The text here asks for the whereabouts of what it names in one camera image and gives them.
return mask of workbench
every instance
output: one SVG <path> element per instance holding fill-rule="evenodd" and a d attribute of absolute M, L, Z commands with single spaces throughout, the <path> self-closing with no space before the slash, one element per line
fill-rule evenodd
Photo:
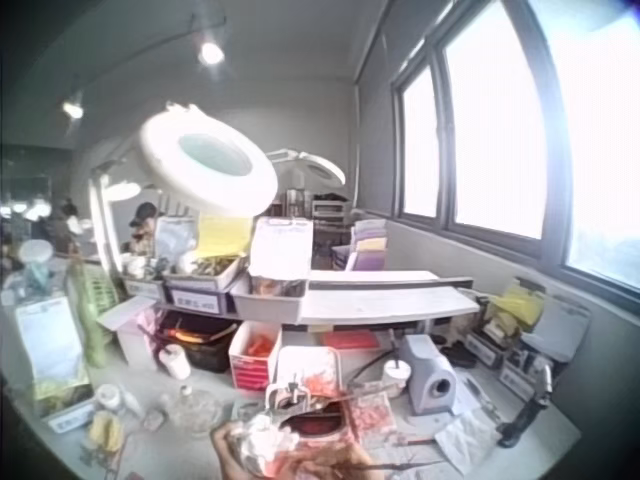
<path fill-rule="evenodd" d="M 10 333 L 10 330 L 4 329 L 4 333 Z M 285 332 L 283 344 L 309 344 L 313 342 L 313 338 L 308 333 Z M 12 354 L 12 345 L 15 344 L 15 339 L 11 339 L 11 335 L 3 335 L 2 368 L 9 384 L 11 384 L 11 377 L 16 378 L 16 375 L 20 375 L 17 370 L 25 368 L 24 362 L 22 364 L 16 362 L 18 357 Z M 358 367 L 377 354 L 379 351 L 341 353 L 343 376 L 349 377 Z M 514 418 L 523 402 L 498 382 L 495 373 L 481 367 L 476 367 L 470 373 L 497 406 L 501 415 L 506 419 Z M 228 373 L 214 374 L 194 369 L 185 382 L 179 382 L 162 370 L 133 371 L 128 368 L 117 345 L 109 347 L 107 367 L 91 369 L 90 375 L 95 386 L 102 383 L 121 385 L 133 393 L 145 409 L 158 406 L 159 398 L 163 393 L 177 394 L 180 385 L 185 383 L 214 393 L 226 405 L 227 416 L 233 401 L 247 395 L 245 392 L 234 389 Z M 377 375 L 379 378 L 379 371 L 376 372 L 372 368 L 368 375 L 374 377 Z M 16 410 L 33 433 L 69 470 L 82 479 L 106 478 L 102 467 L 95 462 L 89 465 L 82 460 L 85 429 L 56 434 L 35 416 L 27 402 L 16 392 L 13 393 L 9 392 L 8 397 L 14 403 Z M 403 395 L 392 400 L 392 408 L 400 425 L 409 411 L 407 396 Z M 580 433 L 576 427 L 555 406 L 551 405 L 523 434 L 515 448 L 505 450 L 496 447 L 482 465 L 464 478 L 465 480 L 539 478 L 568 452 L 579 436 Z M 433 465 L 433 468 L 428 468 L 430 470 L 427 470 L 425 478 L 429 480 L 463 478 L 448 463 L 440 463 Z M 165 423 L 155 433 L 144 432 L 131 436 L 122 459 L 118 480 L 126 479 L 131 472 L 136 472 L 145 480 L 220 478 L 217 456 L 209 440 L 190 438 L 175 429 L 170 422 Z"/>

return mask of yellow paper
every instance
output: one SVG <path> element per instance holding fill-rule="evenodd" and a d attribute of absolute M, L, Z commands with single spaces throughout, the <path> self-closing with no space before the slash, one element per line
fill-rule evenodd
<path fill-rule="evenodd" d="M 244 255 L 251 241 L 253 218 L 224 218 L 200 215 L 198 258 Z"/>
<path fill-rule="evenodd" d="M 507 288 L 504 295 L 497 297 L 493 303 L 509 312 L 523 323 L 524 327 L 533 327 L 544 308 L 544 296 L 540 292 L 532 292 L 514 283 Z"/>

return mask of storage bin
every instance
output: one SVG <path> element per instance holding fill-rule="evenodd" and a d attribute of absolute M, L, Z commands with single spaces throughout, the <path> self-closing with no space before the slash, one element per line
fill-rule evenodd
<path fill-rule="evenodd" d="M 249 275 L 245 274 L 231 288 L 231 295 L 241 320 L 295 324 L 302 314 L 302 297 L 253 295 Z"/>
<path fill-rule="evenodd" d="M 265 335 L 274 342 L 268 357 L 254 357 L 246 354 L 250 342 L 256 335 Z M 229 360 L 235 387 L 242 390 L 264 391 L 273 381 L 281 345 L 280 326 L 257 322 L 244 322 L 240 325 L 229 347 Z"/>
<path fill-rule="evenodd" d="M 196 334 L 214 335 L 226 330 L 234 323 L 237 322 L 197 314 L 166 312 L 156 333 L 165 345 L 176 344 L 184 348 L 192 366 L 213 373 L 225 373 L 229 370 L 229 347 L 234 334 L 226 335 L 211 343 L 198 344 L 183 342 L 169 336 L 167 332 L 173 328 L 180 328 Z"/>
<path fill-rule="evenodd" d="M 236 258 L 220 275 L 179 275 L 167 274 L 165 284 L 170 289 L 189 290 L 197 292 L 224 292 L 229 289 L 233 281 L 241 272 L 244 259 Z"/>

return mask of ceiling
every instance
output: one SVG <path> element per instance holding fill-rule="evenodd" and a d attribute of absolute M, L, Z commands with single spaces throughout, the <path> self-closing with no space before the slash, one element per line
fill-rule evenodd
<path fill-rule="evenodd" d="M 31 8 L 40 3 L 23 1 Z M 19 53 L 3 64 L 3 70 L 10 70 L 13 84 L 5 95 L 3 135 L 8 143 L 73 147 L 72 137 L 64 134 L 67 119 L 59 110 L 65 98 L 80 89 L 85 101 L 104 101 L 126 96 L 136 86 L 139 90 L 148 79 L 201 68 L 196 58 L 198 45 L 205 39 L 215 40 L 225 51 L 226 61 L 213 76 L 216 81 L 350 81 L 386 3 L 48 1 L 60 7 L 50 14 L 50 23 L 41 19 L 35 29 L 11 32 L 8 44 L 19 45 L 20 39 L 27 39 L 31 47 L 19 48 Z"/>

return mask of finger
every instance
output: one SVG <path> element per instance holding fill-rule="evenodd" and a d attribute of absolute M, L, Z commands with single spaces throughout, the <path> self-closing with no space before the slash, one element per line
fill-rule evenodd
<path fill-rule="evenodd" d="M 295 480 L 300 468 L 300 460 L 289 458 L 278 472 L 278 480 Z"/>
<path fill-rule="evenodd" d="M 319 465 L 335 465 L 344 463 L 349 459 L 349 452 L 346 444 L 337 444 L 316 450 L 313 461 Z"/>
<path fill-rule="evenodd" d="M 344 451 L 347 461 L 353 465 L 373 465 L 373 460 L 359 443 L 350 443 Z"/>
<path fill-rule="evenodd" d="M 317 465 L 314 462 L 303 462 L 298 471 L 313 475 L 318 480 L 337 480 L 341 478 L 336 474 L 333 468 L 323 465 Z"/>
<path fill-rule="evenodd" d="M 213 448 L 218 453 L 220 460 L 235 461 L 233 455 L 231 454 L 231 449 L 229 448 L 227 437 L 234 428 L 237 428 L 237 426 L 237 423 L 227 423 L 213 432 L 213 434 L 211 435 L 211 443 L 213 443 Z"/>

